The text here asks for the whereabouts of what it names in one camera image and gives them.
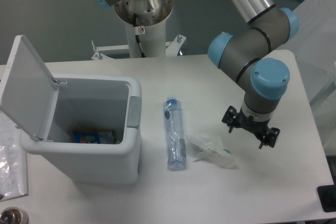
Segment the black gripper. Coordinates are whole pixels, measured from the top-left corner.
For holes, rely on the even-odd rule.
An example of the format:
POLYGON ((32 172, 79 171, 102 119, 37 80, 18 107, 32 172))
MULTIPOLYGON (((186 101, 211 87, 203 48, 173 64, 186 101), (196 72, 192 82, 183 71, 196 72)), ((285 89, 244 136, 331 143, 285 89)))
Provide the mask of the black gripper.
POLYGON ((259 149, 262 149, 263 146, 274 148, 280 134, 280 129, 275 127, 268 128, 269 119, 256 121, 253 116, 246 116, 242 110, 238 113, 231 105, 225 112, 222 122, 228 126, 229 133, 231 133, 233 129, 237 128, 244 129, 254 135, 258 135, 260 140, 259 149))

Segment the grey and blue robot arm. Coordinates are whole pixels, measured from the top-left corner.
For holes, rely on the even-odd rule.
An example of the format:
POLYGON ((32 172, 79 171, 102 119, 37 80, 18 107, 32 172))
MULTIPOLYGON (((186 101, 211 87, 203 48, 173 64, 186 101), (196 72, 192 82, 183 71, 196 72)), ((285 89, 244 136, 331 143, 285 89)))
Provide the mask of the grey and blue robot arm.
MULTIPOLYGON (((172 0, 95 1, 103 9, 114 7, 124 22, 132 58, 167 55, 165 22, 172 12, 172 0)), ((210 43, 207 55, 245 96, 241 108, 230 106, 222 121, 230 130, 252 133, 261 146, 274 147, 280 130, 268 123, 287 89, 290 72, 282 61, 268 55, 297 33, 299 20, 273 0, 232 1, 249 28, 238 37, 221 33, 210 43)))

